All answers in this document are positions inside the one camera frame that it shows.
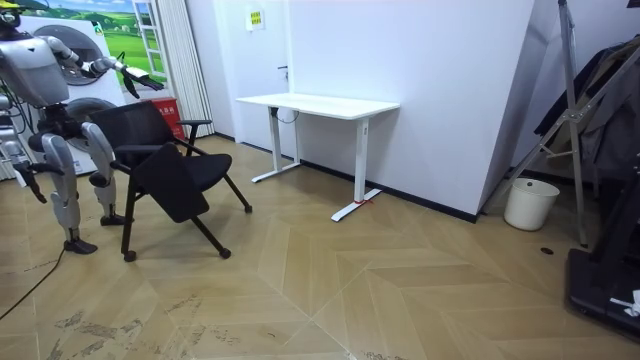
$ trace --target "chair seat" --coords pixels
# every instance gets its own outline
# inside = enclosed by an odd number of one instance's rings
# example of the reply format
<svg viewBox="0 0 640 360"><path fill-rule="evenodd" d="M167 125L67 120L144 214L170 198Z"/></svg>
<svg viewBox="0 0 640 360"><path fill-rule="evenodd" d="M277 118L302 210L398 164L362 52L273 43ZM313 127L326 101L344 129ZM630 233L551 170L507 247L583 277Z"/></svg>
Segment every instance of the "chair seat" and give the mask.
<svg viewBox="0 0 640 360"><path fill-rule="evenodd" d="M231 156L227 154L189 156L183 160L200 191L217 184L231 167Z"/></svg>

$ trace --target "treadmill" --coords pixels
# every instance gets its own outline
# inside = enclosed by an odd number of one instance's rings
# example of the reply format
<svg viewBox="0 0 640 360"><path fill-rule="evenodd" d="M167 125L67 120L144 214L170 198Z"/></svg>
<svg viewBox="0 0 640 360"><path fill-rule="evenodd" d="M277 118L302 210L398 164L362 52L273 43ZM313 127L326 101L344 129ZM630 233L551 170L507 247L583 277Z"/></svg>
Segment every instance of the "treadmill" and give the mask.
<svg viewBox="0 0 640 360"><path fill-rule="evenodd" d="M640 291L640 153L636 159L593 252L569 251L566 298L573 309L640 341L640 316L621 305L636 303L633 292Z"/></svg>

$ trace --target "white label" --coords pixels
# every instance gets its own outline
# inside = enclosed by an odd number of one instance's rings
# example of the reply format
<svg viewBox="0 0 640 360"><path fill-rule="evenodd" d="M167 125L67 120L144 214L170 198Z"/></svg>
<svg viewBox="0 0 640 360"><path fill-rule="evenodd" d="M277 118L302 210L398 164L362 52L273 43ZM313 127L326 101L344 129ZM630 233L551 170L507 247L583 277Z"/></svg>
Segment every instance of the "white label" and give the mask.
<svg viewBox="0 0 640 360"><path fill-rule="evenodd" d="M82 165L80 165L80 161L74 160L73 168L75 169L76 173L82 172Z"/></svg>

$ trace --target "poster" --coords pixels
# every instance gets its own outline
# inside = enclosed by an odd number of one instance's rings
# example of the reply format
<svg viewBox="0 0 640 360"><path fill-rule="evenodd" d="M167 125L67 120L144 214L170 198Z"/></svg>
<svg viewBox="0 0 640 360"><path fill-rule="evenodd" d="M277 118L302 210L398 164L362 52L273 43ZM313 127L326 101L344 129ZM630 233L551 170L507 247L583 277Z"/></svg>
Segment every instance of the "poster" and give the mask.
<svg viewBox="0 0 640 360"><path fill-rule="evenodd" d="M19 4L39 3L42 7L44 1L18 0ZM129 66L143 69L151 74L151 64L147 57L142 35L138 29L138 23L133 10L131 0L49 0L50 8L47 10L26 11L24 15L50 17L56 19L88 20L99 24L102 30L109 52L112 56L118 56L125 52L125 63ZM138 11L142 21L149 19L150 9L146 4L138 4ZM151 30L146 30L149 47L157 49L156 36ZM157 54L153 54L154 67L164 72L162 61ZM159 76L152 77L166 83L167 79Z"/></svg>

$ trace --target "chair backrest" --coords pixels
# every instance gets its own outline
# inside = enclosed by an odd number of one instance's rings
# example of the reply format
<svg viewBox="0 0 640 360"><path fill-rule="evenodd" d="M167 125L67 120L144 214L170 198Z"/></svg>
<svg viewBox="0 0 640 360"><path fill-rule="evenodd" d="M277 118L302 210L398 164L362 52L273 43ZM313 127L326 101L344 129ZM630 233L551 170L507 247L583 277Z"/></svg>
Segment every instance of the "chair backrest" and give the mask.
<svg viewBox="0 0 640 360"><path fill-rule="evenodd" d="M114 149L122 145L163 145L173 140L171 128L150 101L89 115Z"/></svg>

